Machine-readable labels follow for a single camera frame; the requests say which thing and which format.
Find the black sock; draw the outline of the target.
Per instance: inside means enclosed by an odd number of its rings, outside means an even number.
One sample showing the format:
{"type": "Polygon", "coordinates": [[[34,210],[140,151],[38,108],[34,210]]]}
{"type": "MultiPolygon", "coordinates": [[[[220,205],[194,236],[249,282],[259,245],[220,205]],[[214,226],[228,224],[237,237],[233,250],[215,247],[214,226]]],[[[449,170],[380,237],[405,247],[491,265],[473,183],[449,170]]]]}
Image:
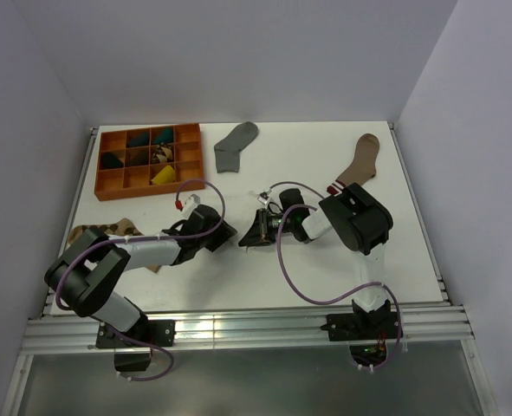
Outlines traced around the black sock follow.
{"type": "Polygon", "coordinates": [[[100,156],[101,170],[121,169],[123,167],[124,163],[114,153],[103,153],[100,156]]]}

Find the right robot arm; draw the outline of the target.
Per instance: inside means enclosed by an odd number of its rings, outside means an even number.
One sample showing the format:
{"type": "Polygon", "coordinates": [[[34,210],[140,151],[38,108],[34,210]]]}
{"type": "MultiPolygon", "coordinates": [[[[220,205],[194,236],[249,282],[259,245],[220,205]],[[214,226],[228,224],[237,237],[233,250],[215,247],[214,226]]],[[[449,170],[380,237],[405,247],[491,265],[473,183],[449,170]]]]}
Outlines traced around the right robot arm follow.
{"type": "Polygon", "coordinates": [[[299,290],[296,293],[306,302],[322,306],[352,296],[353,307],[359,311],[353,317],[355,332],[365,338],[375,336],[384,324],[379,311],[392,300],[385,285],[385,250],[393,227],[391,213],[356,183],[322,198],[316,208],[305,203],[302,184],[291,182],[290,186],[280,192],[278,204],[270,197],[271,191],[257,196],[262,208],[256,211],[238,245],[248,249],[279,244],[284,234],[309,244],[334,231],[353,253],[357,286],[329,301],[312,300],[299,290]]]}

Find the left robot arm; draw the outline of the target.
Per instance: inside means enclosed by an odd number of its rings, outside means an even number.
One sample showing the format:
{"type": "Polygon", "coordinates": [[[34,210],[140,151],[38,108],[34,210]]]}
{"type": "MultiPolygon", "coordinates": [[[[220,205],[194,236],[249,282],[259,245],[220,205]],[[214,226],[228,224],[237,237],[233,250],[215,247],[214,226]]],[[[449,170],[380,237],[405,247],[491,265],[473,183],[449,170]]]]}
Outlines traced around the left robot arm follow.
{"type": "Polygon", "coordinates": [[[208,205],[197,205],[188,218],[152,236],[110,237],[87,228],[44,275],[58,299],[79,317],[92,317],[116,329],[127,346],[147,335],[146,315],[115,292],[121,275],[152,266],[178,266],[206,249],[219,249],[237,230],[208,205]]]}

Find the yellow rolled sock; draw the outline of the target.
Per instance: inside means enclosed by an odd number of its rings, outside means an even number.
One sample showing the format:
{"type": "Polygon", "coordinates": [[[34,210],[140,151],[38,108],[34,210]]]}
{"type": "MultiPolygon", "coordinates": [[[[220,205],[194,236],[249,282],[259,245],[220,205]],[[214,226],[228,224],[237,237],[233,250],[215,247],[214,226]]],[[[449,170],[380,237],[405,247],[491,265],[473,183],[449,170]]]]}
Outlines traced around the yellow rolled sock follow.
{"type": "Polygon", "coordinates": [[[164,166],[151,179],[152,185],[169,185],[176,181],[176,173],[172,166],[164,166]]]}

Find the grey sock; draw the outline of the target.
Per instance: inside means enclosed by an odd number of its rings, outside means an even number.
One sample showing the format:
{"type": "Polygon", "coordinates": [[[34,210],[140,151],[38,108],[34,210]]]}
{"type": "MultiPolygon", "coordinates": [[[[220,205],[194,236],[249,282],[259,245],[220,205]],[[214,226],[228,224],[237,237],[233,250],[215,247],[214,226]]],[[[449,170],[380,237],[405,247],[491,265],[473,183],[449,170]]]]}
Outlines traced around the grey sock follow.
{"type": "Polygon", "coordinates": [[[246,121],[235,126],[229,134],[214,146],[217,173],[239,172],[240,153],[259,134],[257,125],[246,121]]]}

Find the tan argyle sock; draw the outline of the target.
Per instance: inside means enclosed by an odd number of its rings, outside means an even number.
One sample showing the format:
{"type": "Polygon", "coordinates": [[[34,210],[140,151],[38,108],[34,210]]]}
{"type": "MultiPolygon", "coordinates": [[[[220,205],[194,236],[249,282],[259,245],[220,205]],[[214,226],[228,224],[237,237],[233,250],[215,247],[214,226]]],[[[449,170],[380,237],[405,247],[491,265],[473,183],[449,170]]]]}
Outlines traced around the tan argyle sock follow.
{"type": "MultiPolygon", "coordinates": [[[[69,249],[84,232],[92,227],[93,226],[91,224],[76,225],[68,234],[66,249],[69,249]]],[[[121,220],[110,224],[95,224],[94,227],[108,235],[110,238],[144,236],[144,234],[128,218],[122,218],[121,220]]],[[[152,273],[157,273],[162,268],[162,265],[160,264],[138,266],[138,260],[138,255],[131,255],[131,259],[124,271],[127,272],[135,269],[146,269],[150,270],[152,273]]]]}

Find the orange compartment tray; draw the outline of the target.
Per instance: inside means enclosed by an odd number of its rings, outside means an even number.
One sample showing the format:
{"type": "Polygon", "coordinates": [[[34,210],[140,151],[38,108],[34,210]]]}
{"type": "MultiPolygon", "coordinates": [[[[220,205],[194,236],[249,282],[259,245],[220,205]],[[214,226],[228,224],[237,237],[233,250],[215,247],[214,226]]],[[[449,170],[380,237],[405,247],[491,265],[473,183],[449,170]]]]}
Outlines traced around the orange compartment tray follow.
{"type": "Polygon", "coordinates": [[[102,132],[99,142],[99,156],[94,182],[94,195],[100,201],[124,198],[140,198],[205,188],[201,181],[204,178],[204,154],[201,128],[198,123],[179,124],[156,127],[132,127],[124,130],[102,132]],[[174,130],[172,146],[174,161],[171,163],[147,166],[125,167],[126,151],[152,146],[127,147],[127,133],[132,130],[171,127],[174,130]],[[121,169],[101,170],[100,156],[103,153],[114,153],[123,163],[121,169]],[[152,185],[151,179],[164,166],[172,166],[176,173],[176,181],[169,185],[152,185]]]}

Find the brown argyle rolled sock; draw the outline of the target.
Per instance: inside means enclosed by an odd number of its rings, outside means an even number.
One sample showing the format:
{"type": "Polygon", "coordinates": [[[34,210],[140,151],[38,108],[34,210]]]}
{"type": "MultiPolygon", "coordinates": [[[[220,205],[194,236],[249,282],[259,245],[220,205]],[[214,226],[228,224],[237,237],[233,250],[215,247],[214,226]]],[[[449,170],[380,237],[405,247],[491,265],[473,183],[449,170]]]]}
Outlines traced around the brown argyle rolled sock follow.
{"type": "Polygon", "coordinates": [[[174,161],[174,152],[172,146],[167,144],[151,147],[151,163],[153,165],[171,163],[174,161]]]}

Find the dark brown rolled sock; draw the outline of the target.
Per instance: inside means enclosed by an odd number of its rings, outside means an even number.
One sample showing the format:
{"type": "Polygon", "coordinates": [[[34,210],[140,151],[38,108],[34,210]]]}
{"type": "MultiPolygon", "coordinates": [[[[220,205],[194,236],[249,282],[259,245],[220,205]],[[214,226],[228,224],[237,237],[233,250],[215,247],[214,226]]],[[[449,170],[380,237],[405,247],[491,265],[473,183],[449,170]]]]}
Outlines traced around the dark brown rolled sock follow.
{"type": "Polygon", "coordinates": [[[147,166],[150,163],[150,158],[148,147],[128,149],[126,151],[125,167],[147,166]]]}

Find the tan sock maroon striped cuff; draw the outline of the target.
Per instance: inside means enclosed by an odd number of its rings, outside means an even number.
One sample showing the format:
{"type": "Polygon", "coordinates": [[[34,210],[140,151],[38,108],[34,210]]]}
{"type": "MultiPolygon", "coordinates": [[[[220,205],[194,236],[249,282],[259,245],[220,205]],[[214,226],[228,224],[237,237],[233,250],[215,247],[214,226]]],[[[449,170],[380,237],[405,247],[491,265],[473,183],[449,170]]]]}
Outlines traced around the tan sock maroon striped cuff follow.
{"type": "Polygon", "coordinates": [[[376,159],[379,154],[379,139],[371,134],[363,134],[357,141],[353,159],[335,181],[327,187],[329,195],[337,195],[351,184],[364,185],[376,176],[376,159]]]}

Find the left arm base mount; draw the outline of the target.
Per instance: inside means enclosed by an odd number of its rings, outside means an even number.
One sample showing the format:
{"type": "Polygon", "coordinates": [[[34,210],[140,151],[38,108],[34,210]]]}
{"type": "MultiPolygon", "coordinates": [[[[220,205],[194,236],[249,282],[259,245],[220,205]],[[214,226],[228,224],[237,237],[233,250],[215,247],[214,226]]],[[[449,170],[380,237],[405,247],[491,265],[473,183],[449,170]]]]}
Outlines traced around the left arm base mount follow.
{"type": "Polygon", "coordinates": [[[114,350],[113,367],[119,376],[131,381],[156,380],[174,367],[175,359],[168,348],[174,343],[175,329],[174,320],[141,318],[126,332],[101,323],[94,345],[99,350],[114,350]],[[155,363],[156,353],[165,355],[167,364],[159,374],[145,375],[155,363]]]}

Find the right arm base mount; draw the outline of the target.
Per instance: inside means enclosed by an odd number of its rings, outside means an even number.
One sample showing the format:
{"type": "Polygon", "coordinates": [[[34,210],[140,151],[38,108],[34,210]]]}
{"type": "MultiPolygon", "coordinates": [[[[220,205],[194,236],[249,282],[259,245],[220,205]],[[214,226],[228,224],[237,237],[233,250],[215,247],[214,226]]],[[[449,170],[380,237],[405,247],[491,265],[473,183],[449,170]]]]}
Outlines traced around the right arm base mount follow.
{"type": "Polygon", "coordinates": [[[326,315],[320,329],[327,332],[330,341],[396,340],[403,334],[398,315],[392,311],[389,300],[370,312],[353,302],[352,312],[326,315]]]}

